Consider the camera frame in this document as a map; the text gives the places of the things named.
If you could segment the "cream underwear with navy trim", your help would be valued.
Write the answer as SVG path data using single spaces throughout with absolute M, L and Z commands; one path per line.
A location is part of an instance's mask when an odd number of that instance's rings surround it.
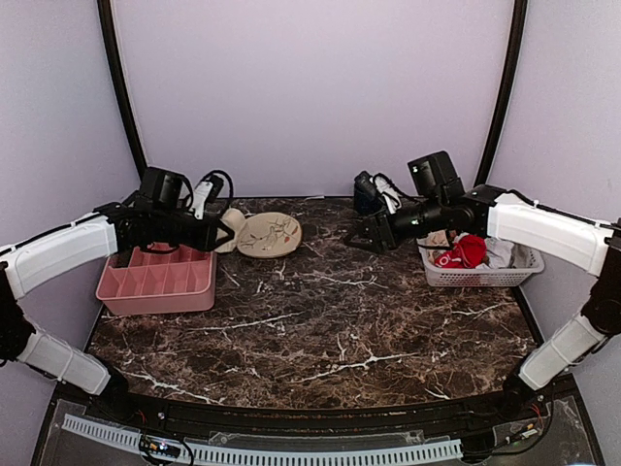
M 234 238 L 214 251 L 217 253 L 230 253 L 237 247 L 241 234 L 246 230 L 246 219 L 242 211 L 236 208 L 229 208 L 222 217 L 222 222 L 234 232 Z

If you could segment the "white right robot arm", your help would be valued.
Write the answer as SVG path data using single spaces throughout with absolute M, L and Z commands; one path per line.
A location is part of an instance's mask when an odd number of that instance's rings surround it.
M 347 245 L 382 253 L 403 241 L 440 230 L 459 230 L 515 243 L 551 260 L 527 296 L 550 304 L 551 317 L 539 316 L 548 332 L 504 383 L 495 412 L 515 421 L 552 380 L 580 364 L 620 333 L 620 225 L 563 213 L 529 200 L 516 190 L 479 185 L 443 197 L 428 193 L 390 212 L 378 189 L 354 190 L 361 218 Z

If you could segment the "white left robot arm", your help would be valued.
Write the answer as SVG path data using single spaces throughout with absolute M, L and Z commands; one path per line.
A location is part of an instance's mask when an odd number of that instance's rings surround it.
M 83 350 L 76 331 L 61 324 L 85 304 L 95 269 L 116 253 L 157 243 L 213 251 L 233 240 L 221 214 L 200 218 L 181 209 L 157 210 L 113 202 L 33 239 L 1 249 L 1 361 L 20 363 L 52 379 L 99 396 L 116 423 L 137 414 L 136 400 L 112 385 L 113 371 Z M 68 308 L 69 317 L 61 316 Z

